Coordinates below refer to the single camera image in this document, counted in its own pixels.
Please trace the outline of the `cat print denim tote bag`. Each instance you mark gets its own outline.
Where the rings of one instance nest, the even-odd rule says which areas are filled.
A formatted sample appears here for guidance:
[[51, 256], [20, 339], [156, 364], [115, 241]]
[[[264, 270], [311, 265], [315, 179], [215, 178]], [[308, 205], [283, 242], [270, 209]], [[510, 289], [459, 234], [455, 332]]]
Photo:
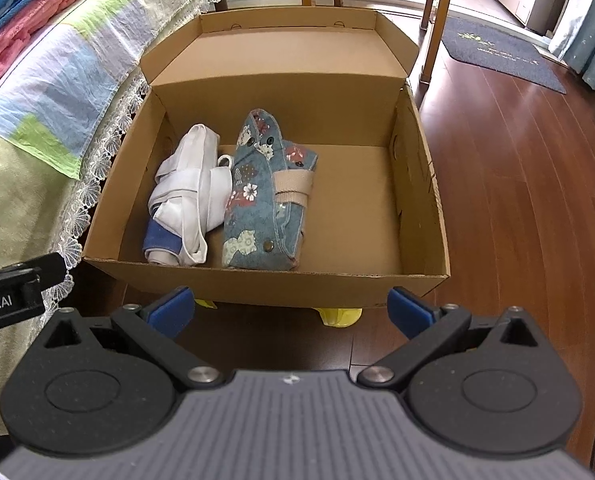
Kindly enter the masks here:
[[299, 265], [317, 162], [317, 153], [284, 139], [272, 114], [250, 111], [232, 166], [223, 266], [291, 271]]

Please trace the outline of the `white folded cloth bag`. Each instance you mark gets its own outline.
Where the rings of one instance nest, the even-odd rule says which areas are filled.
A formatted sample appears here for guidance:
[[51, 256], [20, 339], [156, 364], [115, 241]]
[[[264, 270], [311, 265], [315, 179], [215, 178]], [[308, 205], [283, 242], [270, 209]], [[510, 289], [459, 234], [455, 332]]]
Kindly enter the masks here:
[[232, 195], [234, 159], [220, 155], [218, 145], [217, 133], [206, 125], [194, 125], [156, 170], [142, 244], [148, 262], [160, 266], [206, 262], [206, 234], [223, 224]]

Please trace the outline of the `light green sofa cover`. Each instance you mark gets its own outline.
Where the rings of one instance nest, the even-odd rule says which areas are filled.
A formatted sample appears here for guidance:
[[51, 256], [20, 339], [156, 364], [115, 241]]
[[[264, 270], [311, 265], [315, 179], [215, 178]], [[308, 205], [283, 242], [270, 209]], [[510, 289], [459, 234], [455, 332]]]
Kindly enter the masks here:
[[[0, 137], [0, 268], [51, 251], [74, 181]], [[0, 330], [0, 393], [36, 322]], [[0, 417], [0, 436], [7, 430]]]

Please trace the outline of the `yellow plastic stool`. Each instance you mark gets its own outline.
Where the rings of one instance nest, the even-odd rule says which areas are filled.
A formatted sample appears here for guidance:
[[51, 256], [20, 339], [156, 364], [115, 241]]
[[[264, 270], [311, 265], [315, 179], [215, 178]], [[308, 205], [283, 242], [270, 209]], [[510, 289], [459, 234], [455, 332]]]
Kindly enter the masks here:
[[316, 323], [332, 328], [348, 328], [363, 315], [361, 309], [270, 307], [209, 300], [197, 300], [196, 306], [224, 322], [255, 327]]

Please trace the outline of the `pastel patchwork sheet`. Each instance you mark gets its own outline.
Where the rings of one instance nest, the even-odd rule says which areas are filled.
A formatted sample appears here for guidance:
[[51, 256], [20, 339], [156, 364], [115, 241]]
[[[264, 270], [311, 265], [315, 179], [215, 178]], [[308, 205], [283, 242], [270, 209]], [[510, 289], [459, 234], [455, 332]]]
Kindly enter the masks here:
[[168, 27], [218, 0], [81, 0], [0, 80], [0, 138], [71, 179], [119, 88]]

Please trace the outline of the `cardboard box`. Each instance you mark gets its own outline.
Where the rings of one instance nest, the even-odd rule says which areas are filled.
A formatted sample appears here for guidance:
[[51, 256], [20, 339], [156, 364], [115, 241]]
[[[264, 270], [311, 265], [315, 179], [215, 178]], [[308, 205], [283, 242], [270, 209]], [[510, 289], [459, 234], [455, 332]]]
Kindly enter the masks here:
[[84, 257], [144, 292], [378, 308], [450, 274], [408, 78], [415, 40], [376, 10], [195, 18], [140, 61], [149, 92]]

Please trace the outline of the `dark grey door mat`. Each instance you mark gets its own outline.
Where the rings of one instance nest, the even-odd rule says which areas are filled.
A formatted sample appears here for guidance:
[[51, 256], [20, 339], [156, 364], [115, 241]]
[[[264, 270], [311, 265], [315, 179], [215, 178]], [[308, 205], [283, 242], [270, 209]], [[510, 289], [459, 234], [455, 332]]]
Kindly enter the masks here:
[[447, 18], [442, 41], [456, 61], [567, 93], [545, 58], [522, 38], [464, 18]]

